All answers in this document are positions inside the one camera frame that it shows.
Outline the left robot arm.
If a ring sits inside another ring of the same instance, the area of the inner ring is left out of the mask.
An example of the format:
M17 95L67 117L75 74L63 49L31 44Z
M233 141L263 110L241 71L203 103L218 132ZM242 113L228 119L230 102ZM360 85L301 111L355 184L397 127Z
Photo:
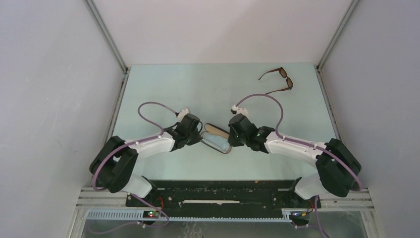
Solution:
M173 127L163 129L162 134L132 141L111 137L90 164L93 189L110 193L124 191L136 195L144 206L152 206L157 199L154 185L146 177L133 173L137 162L200 142L198 126L201 125L197 116L187 113Z

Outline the light blue cleaning cloth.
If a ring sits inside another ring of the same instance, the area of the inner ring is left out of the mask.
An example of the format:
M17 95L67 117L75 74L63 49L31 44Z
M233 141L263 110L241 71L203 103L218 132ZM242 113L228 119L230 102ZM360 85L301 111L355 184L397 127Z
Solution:
M213 135L206 132L202 135L202 142L221 153L226 154L230 151L228 140L219 135Z

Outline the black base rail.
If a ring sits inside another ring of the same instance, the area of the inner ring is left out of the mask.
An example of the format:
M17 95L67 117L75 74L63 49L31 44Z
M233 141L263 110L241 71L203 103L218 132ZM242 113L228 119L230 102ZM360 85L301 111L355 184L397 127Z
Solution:
M294 180L153 180L144 199L171 218L282 219L283 211L320 208L302 199Z

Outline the black glasses case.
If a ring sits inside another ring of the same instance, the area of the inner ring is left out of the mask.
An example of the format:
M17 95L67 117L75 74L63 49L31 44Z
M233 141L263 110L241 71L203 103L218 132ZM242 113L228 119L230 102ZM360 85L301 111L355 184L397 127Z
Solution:
M229 132L219 126L206 123L200 136L203 144L222 154L228 154L232 149L228 142Z

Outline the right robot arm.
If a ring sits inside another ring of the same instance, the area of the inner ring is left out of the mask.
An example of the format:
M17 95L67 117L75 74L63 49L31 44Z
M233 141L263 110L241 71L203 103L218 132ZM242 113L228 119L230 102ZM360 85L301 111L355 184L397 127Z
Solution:
M311 142L279 133L275 128L256 127L243 114L236 114L228 123L228 142L233 147L247 146L253 151L279 154L301 161L316 169L316 173L295 180L288 193L294 207L324 193L346 197L350 191L360 191L358 179L362 166L339 140Z

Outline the brown sunglasses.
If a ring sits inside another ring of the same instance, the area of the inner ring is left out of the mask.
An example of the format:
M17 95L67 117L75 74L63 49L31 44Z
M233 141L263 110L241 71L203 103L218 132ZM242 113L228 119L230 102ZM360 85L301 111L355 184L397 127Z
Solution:
M294 83L292 81L292 79L289 77L288 73L286 72L286 70L283 67L279 67L279 68L275 68L269 71L266 71L265 73L263 73L259 78L258 81L261 81L267 74L273 74L276 73L278 74L278 81L282 81L284 82L284 87L283 88L279 88L276 90L272 90L269 92L266 92L266 95L272 94L272 93L276 93L276 92L284 92L284 91L289 91L292 90L294 87Z

